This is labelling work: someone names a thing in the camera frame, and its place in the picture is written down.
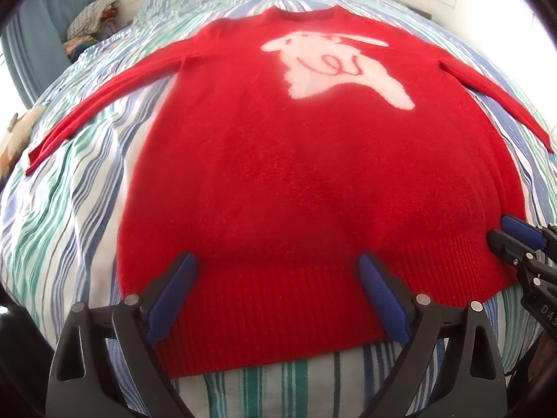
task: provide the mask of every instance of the screw head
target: screw head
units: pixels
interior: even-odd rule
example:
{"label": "screw head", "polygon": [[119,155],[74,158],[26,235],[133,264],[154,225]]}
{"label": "screw head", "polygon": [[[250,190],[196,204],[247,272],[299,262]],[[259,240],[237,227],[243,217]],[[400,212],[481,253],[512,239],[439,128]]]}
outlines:
{"label": "screw head", "polygon": [[473,302],[470,302],[470,308],[472,308],[476,312],[480,312],[482,309],[484,309],[484,306],[479,301],[474,300]]}
{"label": "screw head", "polygon": [[126,305],[135,305],[139,301],[139,296],[137,294],[130,294],[124,299]]}
{"label": "screw head", "polygon": [[431,299],[429,295],[418,294],[416,295],[416,302],[420,305],[429,305],[431,303]]}
{"label": "screw head", "polygon": [[83,311],[85,309],[85,304],[82,301],[78,301],[77,303],[74,303],[71,307],[71,310],[73,312],[80,312]]}

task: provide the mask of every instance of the striped bedspread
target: striped bedspread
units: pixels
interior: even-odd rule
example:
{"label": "striped bedspread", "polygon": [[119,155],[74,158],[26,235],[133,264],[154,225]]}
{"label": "striped bedspread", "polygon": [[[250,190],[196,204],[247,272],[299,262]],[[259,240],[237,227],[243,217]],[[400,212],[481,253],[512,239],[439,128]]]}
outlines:
{"label": "striped bedspread", "polygon": [[[353,13],[399,26],[447,49],[499,83],[545,127],[527,97],[476,51],[392,0],[150,0],[130,27],[84,52],[45,92],[38,103],[47,108],[35,127],[30,147],[102,83],[151,52],[193,35],[211,20],[258,14],[272,5],[290,11],[341,5]],[[74,301],[88,301],[96,307],[120,300],[115,276],[116,233],[127,184],[172,82],[172,77],[158,80],[109,105],[29,178],[23,175],[24,154],[2,193],[2,284],[29,310],[53,345]],[[516,162],[528,220],[534,224],[554,222],[555,158],[498,104],[483,95],[472,95]],[[518,286],[513,286],[485,303],[506,371],[513,368],[539,332],[522,310],[520,296]],[[441,341],[412,410],[424,406],[444,350]],[[111,345],[110,351],[130,405],[141,410],[118,348]],[[399,351],[396,344],[384,342],[308,360],[174,382],[198,418],[355,417],[385,379]]]}

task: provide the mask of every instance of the blue curtain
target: blue curtain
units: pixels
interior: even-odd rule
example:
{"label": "blue curtain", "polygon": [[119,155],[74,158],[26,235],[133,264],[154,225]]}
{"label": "blue curtain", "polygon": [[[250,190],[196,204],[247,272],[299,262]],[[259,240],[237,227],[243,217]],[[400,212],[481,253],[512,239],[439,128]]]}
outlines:
{"label": "blue curtain", "polygon": [[2,33],[2,51],[27,108],[70,65],[62,47],[68,27],[95,0],[25,0]]}

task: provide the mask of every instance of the sweater neckline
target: sweater neckline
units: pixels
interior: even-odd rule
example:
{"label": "sweater neckline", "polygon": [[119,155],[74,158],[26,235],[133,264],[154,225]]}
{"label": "sweater neckline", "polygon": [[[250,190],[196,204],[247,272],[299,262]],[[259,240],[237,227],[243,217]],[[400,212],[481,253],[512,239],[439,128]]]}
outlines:
{"label": "sweater neckline", "polygon": [[310,20],[334,20],[342,16],[343,8],[338,5],[331,6],[326,9],[318,9],[316,11],[303,11],[293,12],[280,9],[277,6],[265,11],[264,19],[277,19],[297,21],[310,21]]}

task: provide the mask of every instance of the white sheep design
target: white sheep design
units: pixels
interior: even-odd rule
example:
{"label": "white sheep design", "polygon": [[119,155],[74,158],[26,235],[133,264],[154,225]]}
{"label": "white sheep design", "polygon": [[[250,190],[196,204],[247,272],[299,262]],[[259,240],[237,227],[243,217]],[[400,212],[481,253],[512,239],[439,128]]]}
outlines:
{"label": "white sheep design", "polygon": [[289,68],[285,74],[293,99],[315,96],[341,83],[358,83],[377,91],[387,102],[401,110],[412,110],[414,102],[404,86],[391,77],[383,65],[343,39],[388,47],[382,40],[350,34],[323,34],[298,31],[265,43],[264,52],[280,51]]}

